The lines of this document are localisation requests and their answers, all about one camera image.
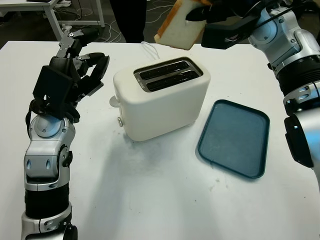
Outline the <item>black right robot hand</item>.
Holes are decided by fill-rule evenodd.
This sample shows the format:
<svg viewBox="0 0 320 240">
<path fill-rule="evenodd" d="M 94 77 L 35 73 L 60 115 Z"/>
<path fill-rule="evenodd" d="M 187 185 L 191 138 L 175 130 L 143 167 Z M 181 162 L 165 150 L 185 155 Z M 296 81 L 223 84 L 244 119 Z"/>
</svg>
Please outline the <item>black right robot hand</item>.
<svg viewBox="0 0 320 240">
<path fill-rule="evenodd" d="M 200 0 L 200 7 L 191 10 L 185 17 L 187 21 L 206 21 L 207 24 L 224 22 L 233 16 L 244 17 L 255 0 Z"/>
</svg>

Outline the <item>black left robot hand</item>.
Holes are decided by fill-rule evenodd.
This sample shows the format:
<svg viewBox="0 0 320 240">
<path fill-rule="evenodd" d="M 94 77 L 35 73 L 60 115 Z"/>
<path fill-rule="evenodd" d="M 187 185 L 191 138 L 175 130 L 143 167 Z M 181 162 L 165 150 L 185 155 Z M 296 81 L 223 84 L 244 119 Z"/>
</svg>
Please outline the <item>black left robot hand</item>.
<svg viewBox="0 0 320 240">
<path fill-rule="evenodd" d="M 101 52 L 80 55 L 82 48 L 100 35 L 96 28 L 86 27 L 74 32 L 67 30 L 59 42 L 59 50 L 52 57 L 49 66 L 70 77 L 72 84 L 64 100 L 63 116 L 72 123 L 80 121 L 76 110 L 78 103 L 91 96 L 104 85 L 104 77 L 110 57 Z"/>
</svg>

